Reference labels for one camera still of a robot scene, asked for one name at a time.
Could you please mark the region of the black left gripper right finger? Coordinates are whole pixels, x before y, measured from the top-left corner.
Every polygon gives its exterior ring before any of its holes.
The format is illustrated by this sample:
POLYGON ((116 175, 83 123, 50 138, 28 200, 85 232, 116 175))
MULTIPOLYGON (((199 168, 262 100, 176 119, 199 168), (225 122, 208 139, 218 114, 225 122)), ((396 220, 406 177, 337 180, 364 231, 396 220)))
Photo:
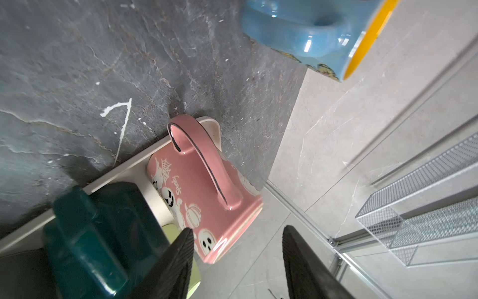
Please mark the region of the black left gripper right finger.
POLYGON ((351 299, 301 234, 292 225, 283 229, 282 252, 291 299, 351 299))

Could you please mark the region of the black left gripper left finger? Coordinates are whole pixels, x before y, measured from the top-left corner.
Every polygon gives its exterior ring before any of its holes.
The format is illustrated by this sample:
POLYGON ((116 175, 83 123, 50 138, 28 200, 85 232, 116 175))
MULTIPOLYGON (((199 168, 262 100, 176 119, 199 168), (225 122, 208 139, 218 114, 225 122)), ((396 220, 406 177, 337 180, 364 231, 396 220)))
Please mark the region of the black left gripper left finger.
POLYGON ((130 299, 185 299, 194 256, 193 231, 185 228, 168 247, 130 299))

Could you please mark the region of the pink ghost print mug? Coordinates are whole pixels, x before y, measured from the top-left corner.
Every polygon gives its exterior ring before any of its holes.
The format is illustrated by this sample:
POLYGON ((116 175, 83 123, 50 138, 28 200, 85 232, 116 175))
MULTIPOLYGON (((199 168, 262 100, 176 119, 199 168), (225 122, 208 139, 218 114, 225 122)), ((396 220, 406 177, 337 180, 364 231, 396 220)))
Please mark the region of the pink ghost print mug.
POLYGON ((178 115, 167 130, 171 142, 149 159, 149 179, 179 227, 192 229, 202 261, 215 264, 260 214, 262 196, 194 117, 178 115))

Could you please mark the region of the blue mug yellow inside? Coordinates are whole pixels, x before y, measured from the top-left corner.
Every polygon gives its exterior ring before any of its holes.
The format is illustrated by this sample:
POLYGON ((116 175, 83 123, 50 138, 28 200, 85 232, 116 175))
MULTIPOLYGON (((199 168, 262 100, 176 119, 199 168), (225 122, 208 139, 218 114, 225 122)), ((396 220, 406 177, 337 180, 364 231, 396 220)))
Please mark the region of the blue mug yellow inside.
POLYGON ((374 45, 398 1, 244 1, 242 31, 332 80, 347 80, 374 45))

